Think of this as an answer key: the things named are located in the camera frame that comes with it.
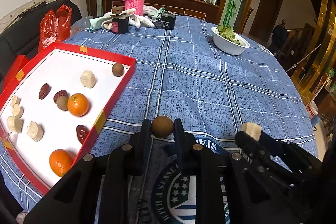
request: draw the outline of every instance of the blue tablecloth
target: blue tablecloth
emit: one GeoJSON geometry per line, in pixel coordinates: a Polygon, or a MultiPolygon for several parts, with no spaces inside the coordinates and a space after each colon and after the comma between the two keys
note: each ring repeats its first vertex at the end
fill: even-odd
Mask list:
{"type": "MultiPolygon", "coordinates": [[[[242,123],[256,122],[273,138],[294,142],[317,156],[308,114],[275,57],[248,38],[251,47],[241,55],[226,54],[214,45],[212,26],[178,16],[174,30],[131,27],[122,35],[82,30],[65,41],[136,58],[136,71],[109,115],[93,154],[105,155],[126,143],[144,118],[166,115],[172,120],[181,118],[186,131],[216,152],[221,147],[240,152],[235,133],[242,123]]],[[[130,178],[130,223],[194,222],[195,179],[179,174],[172,142],[173,136],[152,139],[145,175],[130,178]]],[[[3,146],[0,157],[6,185],[25,211],[31,210],[42,194],[3,146]]]]}

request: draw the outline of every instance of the orange fruit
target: orange fruit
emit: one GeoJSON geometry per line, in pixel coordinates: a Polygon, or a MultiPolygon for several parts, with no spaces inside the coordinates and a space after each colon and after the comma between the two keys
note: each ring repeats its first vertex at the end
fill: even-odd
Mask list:
{"type": "Polygon", "coordinates": [[[53,172],[59,177],[63,177],[70,170],[73,163],[69,153],[63,149],[55,150],[50,154],[49,165],[53,172]]]}
{"type": "Polygon", "coordinates": [[[89,101],[81,93],[76,93],[69,97],[68,110],[74,116],[83,116],[89,110],[89,106],[89,101]]]}

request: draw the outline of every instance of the white bowl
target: white bowl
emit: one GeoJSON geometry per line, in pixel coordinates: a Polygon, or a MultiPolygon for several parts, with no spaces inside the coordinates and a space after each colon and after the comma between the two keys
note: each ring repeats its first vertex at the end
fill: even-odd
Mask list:
{"type": "Polygon", "coordinates": [[[232,55],[239,55],[241,54],[245,49],[251,47],[251,45],[239,34],[235,33],[236,40],[238,40],[241,45],[238,45],[236,43],[231,42],[230,40],[221,37],[219,35],[219,32],[217,30],[217,27],[212,27],[211,28],[212,32],[214,33],[213,35],[213,42],[215,45],[221,49],[222,51],[232,54],[232,55]]]}

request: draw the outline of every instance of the banana slice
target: banana slice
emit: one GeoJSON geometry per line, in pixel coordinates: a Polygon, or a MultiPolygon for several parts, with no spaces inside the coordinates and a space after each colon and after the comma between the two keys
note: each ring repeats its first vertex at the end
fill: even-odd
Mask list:
{"type": "Polygon", "coordinates": [[[261,135],[261,126],[253,122],[246,122],[241,125],[241,131],[244,131],[251,138],[259,141],[261,135]]]}
{"type": "Polygon", "coordinates": [[[27,135],[31,137],[35,142],[38,142],[43,137],[43,129],[36,122],[30,122],[29,126],[27,126],[27,135]]]}
{"type": "Polygon", "coordinates": [[[90,70],[86,70],[82,73],[81,75],[81,83],[83,84],[83,86],[91,89],[94,87],[94,85],[96,84],[96,78],[94,76],[94,74],[92,73],[92,71],[90,70]]]}
{"type": "Polygon", "coordinates": [[[9,116],[7,118],[7,126],[9,131],[14,131],[14,132],[21,132],[22,129],[22,120],[18,117],[15,116],[9,116]]]}
{"type": "Polygon", "coordinates": [[[10,106],[13,107],[15,104],[20,104],[20,98],[18,98],[16,95],[12,97],[12,100],[10,102],[10,106]]]}
{"type": "Polygon", "coordinates": [[[23,109],[18,104],[13,105],[12,114],[15,117],[21,118],[23,114],[23,109]]]}

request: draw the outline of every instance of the silver bolt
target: silver bolt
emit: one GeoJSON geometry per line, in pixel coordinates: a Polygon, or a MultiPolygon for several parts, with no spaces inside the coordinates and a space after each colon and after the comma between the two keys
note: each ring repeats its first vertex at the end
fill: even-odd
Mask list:
{"type": "Polygon", "coordinates": [[[197,143],[193,145],[193,150],[200,151],[203,149],[203,145],[197,143]]]}
{"type": "Polygon", "coordinates": [[[85,160],[85,161],[90,161],[90,160],[92,160],[92,159],[93,159],[92,154],[86,154],[86,155],[84,155],[84,157],[83,157],[83,160],[85,160]]]}
{"type": "Polygon", "coordinates": [[[257,171],[258,172],[265,172],[265,168],[263,166],[258,166],[257,171]]]}
{"type": "Polygon", "coordinates": [[[124,144],[122,147],[121,147],[122,150],[124,151],[129,151],[132,149],[132,146],[130,144],[124,144]]]}
{"type": "Polygon", "coordinates": [[[233,154],[231,155],[231,157],[232,157],[234,160],[241,160],[241,159],[242,159],[242,156],[241,156],[241,154],[239,154],[239,153],[233,153],[233,154]]]}

